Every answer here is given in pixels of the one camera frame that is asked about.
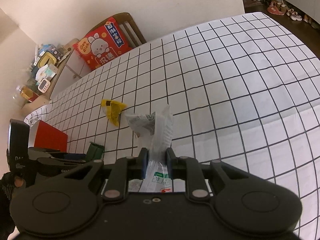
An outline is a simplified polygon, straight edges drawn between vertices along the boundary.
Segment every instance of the cartoon rabbit print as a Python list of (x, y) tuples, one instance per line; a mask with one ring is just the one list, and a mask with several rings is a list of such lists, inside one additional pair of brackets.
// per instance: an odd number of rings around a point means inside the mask
[(105, 40), (99, 38), (98, 33), (96, 33), (93, 37), (90, 36), (88, 38), (88, 41), (91, 44), (92, 53), (97, 57), (101, 57), (102, 53), (109, 52), (109, 50), (110, 50), (109, 44)]

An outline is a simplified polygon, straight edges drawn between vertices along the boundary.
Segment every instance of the pink slipper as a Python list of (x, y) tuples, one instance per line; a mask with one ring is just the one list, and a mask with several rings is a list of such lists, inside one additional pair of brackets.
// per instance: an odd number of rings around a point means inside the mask
[(279, 9), (277, 8), (275, 1), (271, 2), (271, 4), (268, 7), (267, 11), (269, 13), (276, 14), (276, 15), (284, 15), (284, 12), (280, 12)]

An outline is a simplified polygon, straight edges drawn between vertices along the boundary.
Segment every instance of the fabric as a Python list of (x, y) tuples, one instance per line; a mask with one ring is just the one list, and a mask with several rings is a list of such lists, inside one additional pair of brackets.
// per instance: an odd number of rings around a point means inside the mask
[[(303, 205), (295, 233), (320, 237), (320, 61), (261, 12), (169, 34), (91, 72), (26, 117), (68, 135), (68, 152), (105, 146), (104, 163), (137, 156), (124, 114), (170, 105), (172, 148), (200, 163), (220, 159), (293, 191)], [(120, 126), (102, 98), (128, 105)], [(184, 191), (184, 181), (173, 181)]]
[(106, 24), (89, 32), (73, 47), (91, 70), (131, 50), (123, 32), (113, 17)]
[(0, 240), (7, 240), (14, 231), (15, 225), (9, 211), (13, 189), (12, 174), (4, 174), (0, 180)]

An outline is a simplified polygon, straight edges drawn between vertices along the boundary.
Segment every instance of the floor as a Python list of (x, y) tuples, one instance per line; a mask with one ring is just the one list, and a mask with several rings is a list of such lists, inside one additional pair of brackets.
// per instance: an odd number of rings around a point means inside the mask
[(306, 44), (312, 52), (320, 58), (320, 30), (316, 30), (309, 23), (304, 21), (298, 22), (291, 20), (287, 15), (274, 15), (267, 11), (265, 5), (259, 5), (254, 7), (244, 8), (246, 13), (250, 12), (263, 12), (264, 14), (270, 16), (275, 21), (280, 23), (295, 36), (297, 36), (304, 44)]
[(253, 1), (253, 0), (243, 0), (244, 8), (252, 7), (252, 6), (258, 6), (262, 5), (259, 1)]

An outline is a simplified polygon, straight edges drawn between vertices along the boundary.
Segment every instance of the green label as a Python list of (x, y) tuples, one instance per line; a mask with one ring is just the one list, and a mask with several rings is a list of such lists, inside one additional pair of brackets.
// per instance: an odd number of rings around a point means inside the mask
[(162, 173), (159, 173), (159, 172), (155, 172), (154, 176), (158, 176), (158, 177), (161, 177), (161, 178), (164, 177), (163, 174), (162, 174)]

